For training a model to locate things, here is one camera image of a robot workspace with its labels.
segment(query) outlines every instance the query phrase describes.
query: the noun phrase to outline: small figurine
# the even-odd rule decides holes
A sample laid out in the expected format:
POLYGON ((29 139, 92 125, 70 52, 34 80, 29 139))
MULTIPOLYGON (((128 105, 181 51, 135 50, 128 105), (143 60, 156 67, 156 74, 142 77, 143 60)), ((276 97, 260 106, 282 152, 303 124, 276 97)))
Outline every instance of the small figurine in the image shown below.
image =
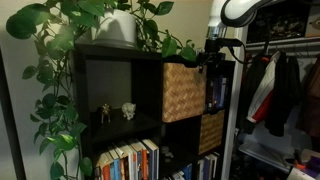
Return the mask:
POLYGON ((110 106, 108 104, 104 104, 101 107, 101 123, 103 124, 104 117, 108 117, 108 122, 110 123, 110 106))
POLYGON ((123 117, 126 117, 127 120, 130 120, 134 116, 134 111, 136 110, 136 105, 132 103, 124 103, 122 105, 123 117))

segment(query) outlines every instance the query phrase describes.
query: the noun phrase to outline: white wall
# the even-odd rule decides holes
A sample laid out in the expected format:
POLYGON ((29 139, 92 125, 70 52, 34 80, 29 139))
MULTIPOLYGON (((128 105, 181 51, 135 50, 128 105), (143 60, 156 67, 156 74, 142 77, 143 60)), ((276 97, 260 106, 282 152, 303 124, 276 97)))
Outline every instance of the white wall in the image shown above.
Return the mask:
MULTIPOLYGON (((27 179, 49 179, 52 152, 39 156, 40 141, 33 144, 33 135, 38 126, 29 119, 34 112, 34 103, 41 98, 42 87, 33 80, 22 80, 22 72, 28 65, 36 65, 37 53, 32 40, 17 40, 5 30, 9 16, 35 0, 2 0, 0 4, 0 46, 2 48, 12 105, 20 139, 20 146, 27 179)), ((192 39, 196 47, 204 47, 211 0, 175 0, 173 11, 157 18, 160 29, 169 29, 184 43, 192 39)), ((0 179, 15 179, 8 139, 0 111, 0 179)))

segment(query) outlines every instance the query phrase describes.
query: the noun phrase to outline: bookshelf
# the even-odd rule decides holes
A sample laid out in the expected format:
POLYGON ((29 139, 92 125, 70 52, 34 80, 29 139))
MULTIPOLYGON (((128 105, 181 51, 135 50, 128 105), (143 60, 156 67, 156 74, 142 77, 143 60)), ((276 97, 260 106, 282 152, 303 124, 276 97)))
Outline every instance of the bookshelf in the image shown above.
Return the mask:
MULTIPOLYGON (((130 138, 151 139, 160 149, 168 146, 174 154, 174 158, 166 162, 160 153, 160 178, 190 163, 195 165, 202 158, 199 155, 202 115, 170 123, 164 122, 162 117, 164 65, 181 64, 183 61, 178 56, 162 59, 159 53, 76 44, 73 57, 75 100, 79 118, 87 125, 81 137, 82 153, 85 156, 94 159, 111 144, 130 138), (136 104, 136 114, 129 121, 121 111, 121 104, 125 102, 136 104), (105 120, 101 124, 97 109, 104 103, 111 105, 111 122, 105 120)), ((196 67, 195 63, 190 62, 184 65, 186 68, 196 67)), ((226 137, 234 66, 232 61, 222 61, 218 65, 208 65, 205 74, 206 78, 217 75, 228 78, 225 105, 202 113, 214 115, 221 110, 225 111, 222 139, 226 137)), ((206 153, 218 151, 223 157, 223 150, 224 140, 206 153)))

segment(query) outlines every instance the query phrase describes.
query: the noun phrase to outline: potted plant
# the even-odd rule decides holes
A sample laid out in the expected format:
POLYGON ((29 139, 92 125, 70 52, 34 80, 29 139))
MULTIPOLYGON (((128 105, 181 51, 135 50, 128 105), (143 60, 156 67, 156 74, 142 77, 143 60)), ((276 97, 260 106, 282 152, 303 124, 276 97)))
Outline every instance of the potted plant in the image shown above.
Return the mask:
POLYGON ((84 175, 92 174, 90 158, 82 157, 81 153, 80 134, 86 125, 78 119, 71 92, 69 63, 76 40, 90 28, 99 26, 97 17, 103 16, 106 8, 130 10, 135 15, 141 50, 161 49, 163 57, 180 54, 187 60, 195 59, 190 41, 187 41, 185 48, 178 41, 178 46, 177 38, 168 31, 159 31, 155 21, 146 18, 147 11, 153 15, 169 13, 172 2, 160 3, 158 7, 147 0, 139 0, 138 4, 138 9, 133 10, 131 5, 118 3, 117 0, 47 0, 43 4, 27 5, 7 20, 7 32, 18 39, 32 37, 39 55, 38 64, 26 67, 22 78, 35 77, 43 85, 43 97, 36 100, 35 112, 30 114, 30 119, 39 126, 34 134, 34 142, 42 137, 40 154, 49 145, 54 147, 51 179, 78 179, 79 170, 84 175), (166 35, 163 41, 158 33, 166 35), (71 175, 68 172, 67 153, 72 150, 77 150, 79 162, 76 174, 71 175))

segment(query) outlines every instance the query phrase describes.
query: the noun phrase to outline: wicker storage bin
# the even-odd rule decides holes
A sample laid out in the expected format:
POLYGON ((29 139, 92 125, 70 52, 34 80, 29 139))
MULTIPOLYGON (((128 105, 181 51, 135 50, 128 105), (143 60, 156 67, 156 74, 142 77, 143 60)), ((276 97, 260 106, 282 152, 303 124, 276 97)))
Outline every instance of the wicker storage bin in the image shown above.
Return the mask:
POLYGON ((199 154, 207 152, 221 144, 224 122, 224 110, 217 114, 206 114, 201 119, 199 154))
POLYGON ((165 63, 163 75, 163 122, 201 115, 205 105, 206 69, 165 63))

